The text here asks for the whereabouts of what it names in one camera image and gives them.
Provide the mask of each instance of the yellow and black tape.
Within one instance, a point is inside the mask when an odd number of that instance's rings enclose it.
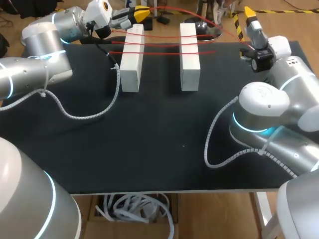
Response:
[[[244,39],[244,35],[243,35],[243,31],[239,25],[239,20],[238,20],[238,15],[237,14],[233,14],[233,20],[234,20],[234,23],[235,23],[235,27],[236,27],[236,31],[237,31],[237,34],[238,34],[238,38],[240,41],[245,41]]]
[[[314,10],[254,10],[257,13],[319,13],[319,8]],[[243,13],[244,11],[234,11],[233,13]],[[182,11],[171,11],[165,10],[164,14],[168,15],[183,15],[188,14]]]
[[[243,13],[244,11],[234,11],[234,13]],[[257,13],[319,13],[318,9],[313,10],[254,10]]]

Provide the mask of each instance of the robotic arm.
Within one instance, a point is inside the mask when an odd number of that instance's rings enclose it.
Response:
[[[253,82],[240,92],[230,125],[236,142],[264,149],[297,175],[319,165],[319,145],[284,125],[306,132],[319,130],[319,81],[303,60],[291,56],[288,40],[268,38],[255,13],[245,7],[246,32],[254,51],[241,50],[255,72],[269,70],[264,82]]]
[[[110,27],[128,29],[149,14],[146,6],[113,10],[108,0],[93,0],[86,11],[75,6],[33,22],[22,31],[22,42],[33,57],[0,59],[0,100],[70,78],[63,43],[89,37],[90,27],[105,38]]]

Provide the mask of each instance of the table leg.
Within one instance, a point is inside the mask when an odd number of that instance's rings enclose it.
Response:
[[[277,213],[269,220],[267,225],[262,229],[262,239],[275,239],[281,233],[281,228]]]
[[[262,239],[275,239],[281,232],[277,213],[272,216],[266,192],[254,193],[254,196],[261,224]]]

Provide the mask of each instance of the white block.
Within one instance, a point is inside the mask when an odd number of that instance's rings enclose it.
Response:
[[[180,36],[196,35],[195,23],[181,23]],[[196,37],[181,37],[181,44],[194,43],[179,47],[180,53],[198,53]],[[200,64],[198,54],[180,55],[180,83],[182,91],[198,91]]]
[[[144,34],[142,24],[134,24],[127,30],[128,33]],[[123,52],[144,52],[143,36],[127,34]],[[138,92],[140,87],[143,54],[123,54],[120,66],[121,85],[124,92]]]

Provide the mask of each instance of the black cable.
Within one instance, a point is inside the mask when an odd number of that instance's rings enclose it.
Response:
[[[88,30],[89,32],[91,32],[92,41],[94,42],[94,44],[96,45],[96,47],[97,47],[100,51],[102,51],[105,55],[107,55],[107,56],[109,57],[110,61],[111,61],[114,65],[117,64],[115,58],[109,53],[109,51],[103,49],[96,41],[93,40],[93,38],[94,38],[94,37],[93,37],[94,25],[95,25],[95,23],[94,23],[94,24],[89,24],[89,23],[86,24],[87,30]]]
[[[294,5],[292,5],[292,4],[291,4],[290,2],[288,2],[287,0],[284,0],[284,2],[285,2],[285,3],[288,3],[290,6],[296,8],[296,9],[298,9],[298,10],[301,10],[301,11],[313,11],[313,10],[319,9],[319,7],[313,8],[313,9],[301,9],[301,8],[298,8],[298,7],[294,6]]]
[[[3,16],[0,16],[0,27],[13,27],[13,22],[10,20],[5,19]]]

